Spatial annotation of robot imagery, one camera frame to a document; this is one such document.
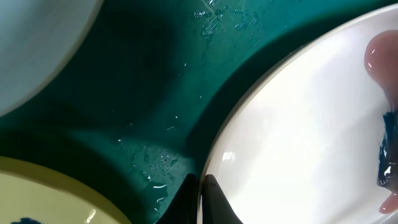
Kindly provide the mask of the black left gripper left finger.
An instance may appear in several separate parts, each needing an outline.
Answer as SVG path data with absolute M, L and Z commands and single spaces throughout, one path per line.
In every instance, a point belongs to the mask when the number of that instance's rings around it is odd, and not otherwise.
M 197 210 L 198 179 L 195 174 L 189 173 L 156 224 L 196 224 Z

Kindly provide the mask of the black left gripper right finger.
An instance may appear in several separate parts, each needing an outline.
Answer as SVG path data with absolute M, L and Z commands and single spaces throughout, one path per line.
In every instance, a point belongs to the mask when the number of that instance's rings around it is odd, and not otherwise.
M 203 224 L 243 224 L 231 208 L 214 175 L 205 176 L 201 196 Z

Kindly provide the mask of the white pink plate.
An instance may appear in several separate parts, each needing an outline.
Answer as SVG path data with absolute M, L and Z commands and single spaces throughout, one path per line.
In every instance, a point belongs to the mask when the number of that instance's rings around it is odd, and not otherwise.
M 396 223 L 377 184 L 383 115 L 397 112 L 397 5 L 357 17 L 289 55 L 234 107 L 207 158 L 242 223 Z

